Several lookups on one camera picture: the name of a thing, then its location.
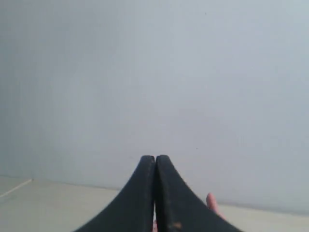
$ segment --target floor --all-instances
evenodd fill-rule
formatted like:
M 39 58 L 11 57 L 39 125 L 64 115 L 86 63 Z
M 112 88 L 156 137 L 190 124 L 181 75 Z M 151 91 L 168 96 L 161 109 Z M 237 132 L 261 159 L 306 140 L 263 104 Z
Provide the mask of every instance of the floor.
M 116 190 L 0 176 L 1 232 L 72 232 L 101 211 Z M 246 232 L 308 232 L 309 217 L 221 205 Z

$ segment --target hand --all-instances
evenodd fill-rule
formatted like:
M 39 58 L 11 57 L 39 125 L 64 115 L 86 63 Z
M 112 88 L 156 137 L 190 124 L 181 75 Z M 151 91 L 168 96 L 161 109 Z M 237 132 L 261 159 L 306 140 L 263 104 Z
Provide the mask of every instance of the hand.
M 206 197 L 206 205 L 209 209 L 213 210 L 216 214 L 218 214 L 220 217 L 225 219 L 220 213 L 219 213 L 219 205 L 217 203 L 216 198 L 212 193 L 208 193 Z M 156 221 L 154 221 L 153 224 L 153 231 L 152 232 L 158 232 L 158 228 L 156 226 Z

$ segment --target beige floor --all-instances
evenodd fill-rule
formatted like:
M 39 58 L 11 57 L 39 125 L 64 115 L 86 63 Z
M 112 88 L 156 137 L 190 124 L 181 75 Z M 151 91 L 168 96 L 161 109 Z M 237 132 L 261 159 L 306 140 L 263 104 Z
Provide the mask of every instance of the beige floor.
M 117 193 L 102 188 L 0 177 L 0 231 L 72 232 L 96 215 Z M 246 232 L 309 232 L 309 217 L 224 205 L 221 211 Z

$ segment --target gray wall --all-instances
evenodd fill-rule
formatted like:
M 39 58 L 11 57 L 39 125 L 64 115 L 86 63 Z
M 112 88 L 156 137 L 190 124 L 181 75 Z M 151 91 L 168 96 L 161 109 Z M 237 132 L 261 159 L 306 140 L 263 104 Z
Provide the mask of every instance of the gray wall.
M 0 174 L 309 213 L 309 3 L 2 0 Z

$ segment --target white wall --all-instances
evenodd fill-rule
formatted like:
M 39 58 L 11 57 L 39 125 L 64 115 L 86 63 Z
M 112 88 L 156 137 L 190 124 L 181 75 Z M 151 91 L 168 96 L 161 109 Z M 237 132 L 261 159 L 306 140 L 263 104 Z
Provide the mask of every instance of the white wall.
M 0 174 L 309 213 L 309 2 L 3 0 Z

